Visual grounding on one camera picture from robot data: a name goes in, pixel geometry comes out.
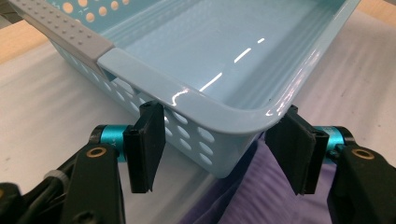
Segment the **blue metal part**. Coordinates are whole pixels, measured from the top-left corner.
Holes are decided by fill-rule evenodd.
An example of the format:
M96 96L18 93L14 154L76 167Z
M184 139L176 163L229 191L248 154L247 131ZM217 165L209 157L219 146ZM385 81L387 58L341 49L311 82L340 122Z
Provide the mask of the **blue metal part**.
M315 126L314 128L316 128L320 131L323 131L329 135L329 142L327 144L326 153L335 149L336 145L344 145L345 144L343 135L335 127L333 127L333 126ZM325 163L332 162L328 158L325 158L324 161L325 161Z
M102 132L101 143L108 143L113 146L119 153L119 161L125 161L123 154L123 136L122 133L128 125L107 125Z

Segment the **white table surface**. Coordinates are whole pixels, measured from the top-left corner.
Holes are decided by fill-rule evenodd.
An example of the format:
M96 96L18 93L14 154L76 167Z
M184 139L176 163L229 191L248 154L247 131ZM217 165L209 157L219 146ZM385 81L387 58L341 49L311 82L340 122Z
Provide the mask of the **white table surface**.
M347 127L396 166L396 29L355 11L294 103L313 125ZM48 43L0 64L0 182L27 192L88 141L98 124L130 115ZM120 165L128 223L175 223L215 178L173 147L153 193L133 195Z

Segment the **basket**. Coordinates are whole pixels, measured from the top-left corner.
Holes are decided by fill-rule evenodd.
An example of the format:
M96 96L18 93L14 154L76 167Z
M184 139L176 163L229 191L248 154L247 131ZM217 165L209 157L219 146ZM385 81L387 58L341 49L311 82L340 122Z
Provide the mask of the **basket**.
M359 0L11 0L59 53L216 177L275 125Z

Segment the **basket handle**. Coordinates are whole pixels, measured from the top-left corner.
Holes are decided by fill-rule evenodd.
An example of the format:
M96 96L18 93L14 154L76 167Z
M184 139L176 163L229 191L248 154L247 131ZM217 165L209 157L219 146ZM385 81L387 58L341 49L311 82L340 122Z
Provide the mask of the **basket handle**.
M38 31L85 63L94 72L107 80L114 79L97 64L97 60L102 55L114 48L112 42L44 0L9 0L9 3Z

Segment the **purple fabric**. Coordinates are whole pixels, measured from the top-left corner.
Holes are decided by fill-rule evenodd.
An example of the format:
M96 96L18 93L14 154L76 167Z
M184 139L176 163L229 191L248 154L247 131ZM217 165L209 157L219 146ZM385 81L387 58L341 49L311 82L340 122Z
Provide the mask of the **purple fabric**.
M246 172L215 183L181 223L332 223L326 200L335 165L323 164L316 194L296 196L263 139L255 146Z
M230 175L215 182L205 196L179 223L218 223L231 198L238 189L257 148L257 142L254 142L236 164Z

